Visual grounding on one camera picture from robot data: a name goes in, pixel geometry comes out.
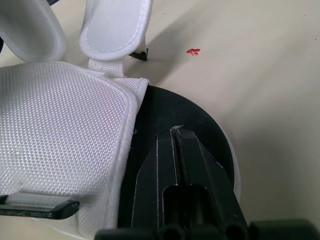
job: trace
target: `woven fabric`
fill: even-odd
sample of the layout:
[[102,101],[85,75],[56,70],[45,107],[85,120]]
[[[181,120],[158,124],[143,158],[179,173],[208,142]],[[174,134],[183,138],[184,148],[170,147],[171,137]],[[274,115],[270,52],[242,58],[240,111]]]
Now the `woven fabric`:
[[128,88],[71,64],[0,68],[0,194],[80,201],[73,217],[45,221],[78,238],[116,227],[136,114]]

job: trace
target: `red debris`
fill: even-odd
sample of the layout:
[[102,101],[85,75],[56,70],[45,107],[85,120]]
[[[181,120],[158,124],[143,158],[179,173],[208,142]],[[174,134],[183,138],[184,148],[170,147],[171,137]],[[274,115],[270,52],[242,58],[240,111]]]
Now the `red debris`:
[[186,51],[186,53],[191,54],[192,56],[196,56],[199,54],[198,52],[200,52],[200,50],[200,48],[191,48],[188,51]]

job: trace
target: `black plastic bracket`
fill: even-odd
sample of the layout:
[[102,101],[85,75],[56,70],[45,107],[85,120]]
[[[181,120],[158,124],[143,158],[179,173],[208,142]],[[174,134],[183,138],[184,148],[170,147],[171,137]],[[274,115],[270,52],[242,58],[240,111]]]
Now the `black plastic bracket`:
[[146,52],[141,52],[141,53],[137,53],[137,52],[133,52],[131,54],[129,54],[130,57],[133,57],[135,59],[139,59],[141,61],[147,61],[148,60],[148,51],[149,48],[146,49]]

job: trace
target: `white fabric pad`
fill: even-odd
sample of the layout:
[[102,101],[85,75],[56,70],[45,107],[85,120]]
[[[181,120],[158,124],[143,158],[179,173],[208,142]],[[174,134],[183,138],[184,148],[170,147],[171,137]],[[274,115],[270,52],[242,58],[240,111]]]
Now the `white fabric pad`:
[[78,238],[115,228],[136,114],[127,87],[69,63],[0,68],[0,194],[80,201],[44,220]]
[[120,83],[129,88],[136,96],[137,112],[144,100],[149,80],[145,78],[114,78],[115,82]]
[[80,48],[92,59],[115,60],[145,40],[152,0],[87,0]]
[[67,47],[47,0],[0,0],[0,37],[26,62],[60,60]]

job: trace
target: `beige surface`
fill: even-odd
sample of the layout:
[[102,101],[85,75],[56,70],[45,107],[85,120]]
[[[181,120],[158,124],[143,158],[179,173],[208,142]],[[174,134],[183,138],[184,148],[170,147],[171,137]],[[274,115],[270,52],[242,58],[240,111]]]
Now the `beige surface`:
[[[85,65],[84,0],[53,6],[65,61]],[[234,143],[248,220],[307,218],[320,228],[320,1],[155,0],[145,77],[204,108]],[[198,56],[186,53],[200,48]],[[21,63],[7,48],[0,66]],[[64,239],[30,220],[0,217],[3,239]]]

